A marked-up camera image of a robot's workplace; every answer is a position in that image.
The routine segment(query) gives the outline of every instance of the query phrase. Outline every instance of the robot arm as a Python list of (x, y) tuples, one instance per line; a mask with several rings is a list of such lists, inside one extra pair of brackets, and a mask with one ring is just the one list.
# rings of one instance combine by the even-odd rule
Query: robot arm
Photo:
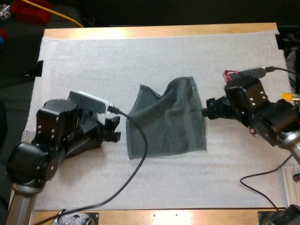
[(270, 145), (289, 150), (300, 164), (300, 123), (291, 103), (270, 102), (260, 80), (242, 73), (233, 74), (224, 90), (225, 96), (206, 101), (204, 117), (238, 120)]
[(99, 147), (102, 141), (117, 142), (120, 117), (101, 124), (97, 113), (105, 113), (109, 102), (83, 92), (70, 92), (67, 100), (54, 99), (37, 112), (37, 129), (31, 143), (18, 144), (7, 164), (7, 175), (15, 191), (7, 225), (27, 225), (32, 219), (36, 194), (56, 173), (64, 159)]

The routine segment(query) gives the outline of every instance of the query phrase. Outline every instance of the yellow cable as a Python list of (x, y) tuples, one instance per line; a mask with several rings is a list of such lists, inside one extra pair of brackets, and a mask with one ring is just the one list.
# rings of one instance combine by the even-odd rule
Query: yellow cable
[(72, 18), (70, 18), (70, 17), (68, 17), (68, 16), (66, 16), (66, 15), (60, 14), (60, 13), (58, 13), (58, 12), (55, 12), (55, 11), (53, 11), (53, 10), (51, 10), (51, 9), (45, 8), (45, 7), (43, 7), (43, 6), (40, 6), (40, 5), (38, 5), (38, 4), (35, 4), (35, 3), (31, 2), (31, 1), (28, 1), (28, 0), (22, 0), (22, 1), (28, 3), (28, 4), (32, 5), (32, 6), (41, 8), (41, 9), (43, 9), (43, 10), (45, 10), (45, 11), (50, 12), (50, 13), (53, 13), (53, 14), (55, 14), (55, 15), (61, 16), (61, 17), (65, 18), (65, 19), (67, 19), (67, 20), (69, 20), (69, 21), (72, 21), (72, 22), (76, 23), (76, 24), (77, 24), (78, 26), (80, 26), (80, 27), (83, 27), (78, 21), (76, 21), (76, 20), (74, 20), (74, 19), (72, 19)]

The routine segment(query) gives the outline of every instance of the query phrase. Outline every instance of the wooden table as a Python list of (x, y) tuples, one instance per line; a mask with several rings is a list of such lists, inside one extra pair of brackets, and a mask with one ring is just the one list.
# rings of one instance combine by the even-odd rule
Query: wooden table
[[(275, 23), (218, 25), (49, 29), (44, 36), (62, 39), (126, 39), (208, 34), (235, 34), (277, 30)], [(99, 213), (101, 225), (257, 225), (258, 209), (227, 210), (104, 210)], [(38, 222), (57, 211), (37, 211)]]

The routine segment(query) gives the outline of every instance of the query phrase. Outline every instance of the gray towel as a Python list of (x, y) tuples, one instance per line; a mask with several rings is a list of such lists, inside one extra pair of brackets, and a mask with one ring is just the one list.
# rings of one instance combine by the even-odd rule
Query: gray towel
[[(160, 96), (141, 85), (129, 115), (140, 124), (148, 140), (148, 157), (206, 150), (201, 101), (192, 77), (171, 81)], [(127, 149), (130, 159), (141, 158), (144, 141), (127, 120)]]

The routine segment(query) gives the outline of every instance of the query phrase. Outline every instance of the black wire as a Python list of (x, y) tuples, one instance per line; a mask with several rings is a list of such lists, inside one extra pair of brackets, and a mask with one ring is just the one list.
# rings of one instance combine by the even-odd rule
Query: black wire
[(58, 218), (58, 217), (62, 217), (64, 215), (67, 215), (67, 214), (71, 214), (71, 213), (74, 213), (74, 212), (77, 212), (77, 211), (83, 211), (83, 210), (89, 210), (89, 209), (93, 209), (93, 208), (97, 208), (97, 207), (101, 207), (107, 203), (109, 203), (112, 199), (114, 199), (118, 194), (120, 194), (120, 192), (128, 185), (128, 183), (133, 179), (133, 177), (136, 175), (136, 173), (138, 172), (138, 170), (140, 169), (140, 167), (142, 166), (146, 156), (147, 156), (147, 153), (148, 153), (148, 142), (147, 142), (147, 138), (146, 138), (146, 135), (145, 133), (143, 132), (142, 128), (140, 127), (140, 125), (138, 123), (135, 122), (134, 119), (132, 119), (130, 116), (128, 116), (127, 114), (121, 112), (118, 110), (118, 113), (125, 116), (130, 122), (132, 122), (136, 128), (140, 131), (141, 135), (142, 135), (142, 138), (145, 142), (145, 152), (144, 152), (144, 155), (142, 156), (142, 159), (140, 161), (140, 163), (137, 165), (136, 169), (134, 170), (134, 172), (131, 174), (131, 176), (128, 178), (128, 180), (121, 186), (121, 188), (116, 192), (114, 193), (111, 197), (109, 197), (108, 199), (106, 199), (105, 201), (101, 202), (101, 203), (97, 203), (97, 204), (94, 204), (94, 205), (89, 205), (89, 206), (84, 206), (84, 207), (81, 207), (81, 208), (78, 208), (78, 209), (75, 209), (75, 210), (70, 210), (70, 211), (67, 211), (67, 212), (63, 212), (61, 213), (60, 215), (56, 215), (56, 216), (53, 216), (53, 217), (49, 217), (47, 219), (44, 219), (38, 223), (35, 223), (34, 225), (41, 225), (43, 223), (46, 223), (48, 222), (49, 220), (52, 220), (52, 219), (55, 219), (55, 218)]
[(279, 67), (274, 67), (273, 69), (274, 69), (274, 70), (282, 70), (282, 71), (286, 71), (286, 72), (288, 72), (288, 73), (290, 73), (290, 74), (294, 74), (295, 76), (300, 77), (299, 74), (297, 74), (296, 72), (294, 72), (294, 71), (292, 71), (292, 70), (289, 70), (289, 69), (283, 69), (283, 68), (279, 68)]
[(253, 174), (253, 175), (248, 175), (248, 176), (242, 177), (242, 178), (240, 179), (240, 183), (241, 183), (242, 185), (246, 186), (247, 188), (249, 188), (249, 189), (251, 189), (251, 190), (253, 190), (253, 191), (259, 193), (259, 194), (262, 195), (263, 197), (265, 197), (265, 198), (266, 198), (266, 199), (274, 206), (274, 208), (275, 208), (277, 211), (279, 211), (279, 209), (278, 209), (277, 206), (271, 201), (271, 199), (269, 199), (264, 193), (262, 193), (262, 192), (260, 192), (260, 191), (258, 191), (258, 190), (256, 190), (256, 189), (254, 189), (253, 187), (250, 187), (249, 185), (245, 184), (245, 183), (243, 182), (243, 180), (246, 179), (246, 178), (250, 178), (250, 177), (255, 177), (255, 176), (260, 176), (260, 175), (265, 175), (265, 174), (273, 173), (273, 172), (279, 170), (279, 169), (280, 169), (280, 168), (281, 168), (281, 167), (282, 167), (282, 166), (283, 166), (283, 165), (284, 165), (291, 157), (292, 157), (292, 155), (290, 155), (288, 158), (286, 158), (286, 160), (283, 161), (282, 164), (280, 164), (278, 167), (276, 167), (276, 168), (273, 169), (273, 170), (270, 170), (270, 171), (267, 171), (267, 172), (261, 172), (261, 173), (257, 173), (257, 174)]

